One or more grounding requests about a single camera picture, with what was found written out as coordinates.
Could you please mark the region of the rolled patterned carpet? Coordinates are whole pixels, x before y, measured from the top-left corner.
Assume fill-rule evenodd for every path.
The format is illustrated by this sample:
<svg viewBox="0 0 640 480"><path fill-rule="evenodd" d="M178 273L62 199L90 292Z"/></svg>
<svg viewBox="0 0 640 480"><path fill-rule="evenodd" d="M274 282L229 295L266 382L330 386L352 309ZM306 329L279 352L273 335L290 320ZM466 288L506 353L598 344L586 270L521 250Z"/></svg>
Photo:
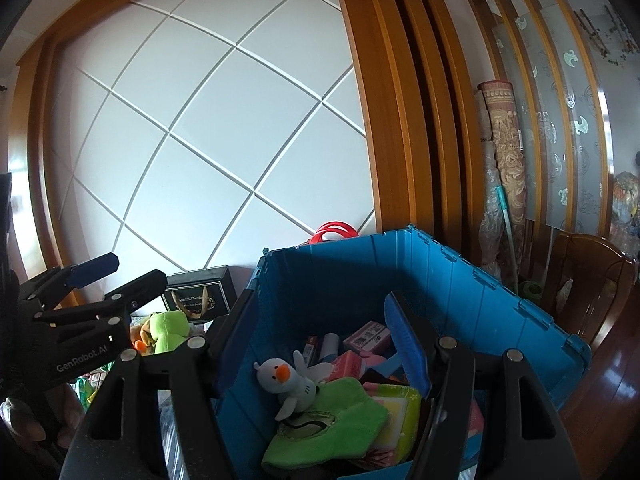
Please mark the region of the rolled patterned carpet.
<svg viewBox="0 0 640 480"><path fill-rule="evenodd" d="M488 113L490 140L495 145L495 160L510 217L515 256L514 273L519 274L525 242L527 190L525 158L513 86L506 80L490 80L479 84L478 91Z"/></svg>

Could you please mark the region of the blue plastic storage crate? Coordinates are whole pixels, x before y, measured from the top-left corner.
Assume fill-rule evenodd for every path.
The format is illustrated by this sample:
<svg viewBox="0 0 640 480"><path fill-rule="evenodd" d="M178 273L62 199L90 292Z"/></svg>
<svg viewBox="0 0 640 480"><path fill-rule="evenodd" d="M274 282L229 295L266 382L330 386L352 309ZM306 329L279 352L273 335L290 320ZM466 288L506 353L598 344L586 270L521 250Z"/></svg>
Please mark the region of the blue plastic storage crate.
<svg viewBox="0 0 640 480"><path fill-rule="evenodd" d="M478 478L579 477L558 411L586 374L588 344L409 226L260 259L231 312L217 379L216 417L234 478L283 474L262 460L277 408L253 364L289 358L310 336L352 336L369 322L392 333L424 409L408 464L382 478L457 478L472 408L484 418L472 459Z"/></svg>

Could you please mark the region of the white goose plush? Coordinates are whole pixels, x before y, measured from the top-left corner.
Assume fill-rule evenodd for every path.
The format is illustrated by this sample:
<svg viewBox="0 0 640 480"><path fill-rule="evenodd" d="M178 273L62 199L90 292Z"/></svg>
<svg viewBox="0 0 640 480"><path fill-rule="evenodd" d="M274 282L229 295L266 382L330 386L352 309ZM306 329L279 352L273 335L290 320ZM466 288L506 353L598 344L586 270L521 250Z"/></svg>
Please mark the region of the white goose plush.
<svg viewBox="0 0 640 480"><path fill-rule="evenodd" d="M273 358L253 364L258 384L280 399L277 422L307 411L314 403L319 385L329 378L333 370L333 365L326 362L308 366L298 350L293 352L293 361L290 364Z"/></svg>

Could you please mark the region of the wooden chair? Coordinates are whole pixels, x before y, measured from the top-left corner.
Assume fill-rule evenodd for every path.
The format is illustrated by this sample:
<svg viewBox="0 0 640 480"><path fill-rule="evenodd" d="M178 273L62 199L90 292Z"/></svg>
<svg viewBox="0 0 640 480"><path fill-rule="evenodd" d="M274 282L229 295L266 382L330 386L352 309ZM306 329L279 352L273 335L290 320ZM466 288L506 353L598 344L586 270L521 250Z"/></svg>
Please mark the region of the wooden chair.
<svg viewBox="0 0 640 480"><path fill-rule="evenodd" d="M537 324L580 338L596 359L637 330L639 265L609 240L545 228L530 243L527 262L541 288Z"/></svg>

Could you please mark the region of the black gift bag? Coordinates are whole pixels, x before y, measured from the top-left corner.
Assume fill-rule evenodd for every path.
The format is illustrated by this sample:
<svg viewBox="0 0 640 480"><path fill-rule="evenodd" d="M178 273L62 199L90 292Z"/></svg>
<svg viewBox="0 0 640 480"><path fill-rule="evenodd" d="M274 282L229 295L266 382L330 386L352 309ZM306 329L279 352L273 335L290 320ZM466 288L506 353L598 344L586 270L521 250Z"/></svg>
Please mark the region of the black gift bag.
<svg viewBox="0 0 640 480"><path fill-rule="evenodd" d="M181 311L191 323L227 315L237 299L228 266L168 275L162 296L167 311Z"/></svg>

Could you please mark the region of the red plastic case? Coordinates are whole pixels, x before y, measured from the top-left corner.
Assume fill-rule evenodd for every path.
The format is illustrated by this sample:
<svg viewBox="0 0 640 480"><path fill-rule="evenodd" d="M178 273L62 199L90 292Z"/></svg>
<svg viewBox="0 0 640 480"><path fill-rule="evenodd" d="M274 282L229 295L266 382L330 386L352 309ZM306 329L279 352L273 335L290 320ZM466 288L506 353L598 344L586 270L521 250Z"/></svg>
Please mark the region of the red plastic case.
<svg viewBox="0 0 640 480"><path fill-rule="evenodd" d="M314 231L314 234L306 240L306 245L315 245L331 240L349 240L358 237L358 231L350 224L343 221L328 221Z"/></svg>

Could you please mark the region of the green flat plush cloth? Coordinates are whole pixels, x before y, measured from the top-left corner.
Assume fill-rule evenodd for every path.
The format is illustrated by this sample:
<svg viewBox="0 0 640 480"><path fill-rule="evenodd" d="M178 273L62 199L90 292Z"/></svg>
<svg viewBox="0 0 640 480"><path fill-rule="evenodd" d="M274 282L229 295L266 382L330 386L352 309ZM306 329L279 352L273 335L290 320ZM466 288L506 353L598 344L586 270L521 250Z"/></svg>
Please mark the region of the green flat plush cloth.
<svg viewBox="0 0 640 480"><path fill-rule="evenodd" d="M319 387L308 410L280 423L262 456L265 467L302 469L367 454L390 412L355 378Z"/></svg>

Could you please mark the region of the brown bear plush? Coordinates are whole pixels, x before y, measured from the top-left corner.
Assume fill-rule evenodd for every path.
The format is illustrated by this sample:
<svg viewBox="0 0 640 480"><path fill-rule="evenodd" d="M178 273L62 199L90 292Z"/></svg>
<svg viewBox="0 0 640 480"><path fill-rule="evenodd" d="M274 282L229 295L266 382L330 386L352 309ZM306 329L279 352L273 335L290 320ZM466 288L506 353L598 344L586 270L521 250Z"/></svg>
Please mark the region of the brown bear plush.
<svg viewBox="0 0 640 480"><path fill-rule="evenodd" d="M151 336L150 322L145 321L142 324L131 326L130 339L137 352L144 356L151 353L154 346L154 340Z"/></svg>

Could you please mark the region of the large green plush toy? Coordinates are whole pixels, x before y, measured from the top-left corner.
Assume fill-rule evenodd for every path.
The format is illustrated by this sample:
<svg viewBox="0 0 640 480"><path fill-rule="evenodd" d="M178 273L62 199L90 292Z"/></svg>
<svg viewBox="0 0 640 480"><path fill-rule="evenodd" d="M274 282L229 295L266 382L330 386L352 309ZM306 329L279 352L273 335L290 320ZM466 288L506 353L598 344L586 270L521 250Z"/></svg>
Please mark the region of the large green plush toy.
<svg viewBox="0 0 640 480"><path fill-rule="evenodd" d="M189 321L181 311L152 314L149 330L155 353L171 352L190 337Z"/></svg>

